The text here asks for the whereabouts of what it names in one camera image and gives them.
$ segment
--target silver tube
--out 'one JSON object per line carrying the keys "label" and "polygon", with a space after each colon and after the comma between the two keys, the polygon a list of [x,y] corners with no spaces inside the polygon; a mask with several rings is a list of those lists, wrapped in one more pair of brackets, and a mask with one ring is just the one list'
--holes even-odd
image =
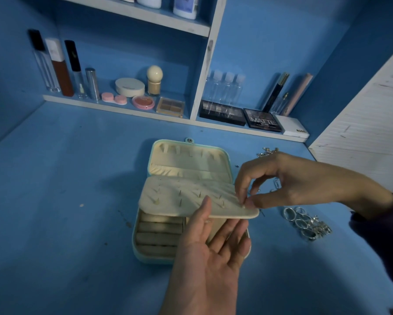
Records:
{"label": "silver tube", "polygon": [[90,97],[97,102],[100,99],[99,88],[97,86],[96,70],[94,68],[86,68],[87,81],[89,82]]}

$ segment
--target black mascara tube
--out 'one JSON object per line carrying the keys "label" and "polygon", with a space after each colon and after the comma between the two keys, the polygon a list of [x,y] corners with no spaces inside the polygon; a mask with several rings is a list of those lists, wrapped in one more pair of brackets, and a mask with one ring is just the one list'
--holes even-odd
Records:
{"label": "black mascara tube", "polygon": [[278,95],[280,94],[281,90],[283,89],[283,86],[285,84],[285,82],[288,79],[288,76],[290,76],[290,74],[288,73],[283,73],[281,75],[280,80],[278,81],[278,83],[275,85],[275,88],[271,94],[271,96],[268,98],[265,107],[263,108],[263,112],[269,112],[271,107],[273,106],[275,100],[277,99]]}

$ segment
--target black eyeshadow palette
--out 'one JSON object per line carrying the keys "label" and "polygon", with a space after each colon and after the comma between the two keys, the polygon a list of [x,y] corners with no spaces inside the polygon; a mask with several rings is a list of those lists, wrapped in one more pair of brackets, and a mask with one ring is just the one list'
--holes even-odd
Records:
{"label": "black eyeshadow palette", "polygon": [[281,127],[271,114],[246,108],[244,113],[250,128],[281,132]]}
{"label": "black eyeshadow palette", "polygon": [[199,116],[212,119],[213,121],[222,121],[239,126],[246,125],[246,119],[241,108],[212,103],[206,100],[201,100]]}

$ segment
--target purple sleeve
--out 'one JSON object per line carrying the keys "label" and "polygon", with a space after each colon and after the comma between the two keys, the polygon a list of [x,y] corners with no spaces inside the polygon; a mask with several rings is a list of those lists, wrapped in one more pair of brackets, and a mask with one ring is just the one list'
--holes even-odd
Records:
{"label": "purple sleeve", "polygon": [[393,281],[393,208],[384,215],[369,221],[358,213],[354,213],[350,226],[380,256]]}

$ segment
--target purple label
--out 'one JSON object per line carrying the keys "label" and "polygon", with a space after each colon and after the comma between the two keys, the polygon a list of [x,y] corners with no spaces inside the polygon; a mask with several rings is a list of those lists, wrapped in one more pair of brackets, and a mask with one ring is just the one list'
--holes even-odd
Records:
{"label": "purple label", "polygon": [[175,0],[175,8],[188,13],[192,13],[194,10],[195,0]]}

